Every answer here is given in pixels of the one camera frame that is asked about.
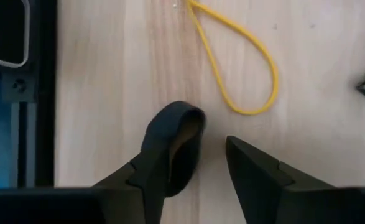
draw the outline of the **wooden surface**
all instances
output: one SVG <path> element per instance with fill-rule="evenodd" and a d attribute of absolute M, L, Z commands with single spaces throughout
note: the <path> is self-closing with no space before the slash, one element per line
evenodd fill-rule
<path fill-rule="evenodd" d="M 270 50 L 280 95 L 259 116 L 224 104 L 181 0 L 60 2 L 56 182 L 89 186 L 134 157 L 166 104 L 208 116 L 198 172 L 163 223 L 244 223 L 224 155 L 232 134 L 334 185 L 365 185 L 365 0 L 201 0 Z M 242 37 L 201 15 L 233 99 L 254 108 L 269 69 Z"/>

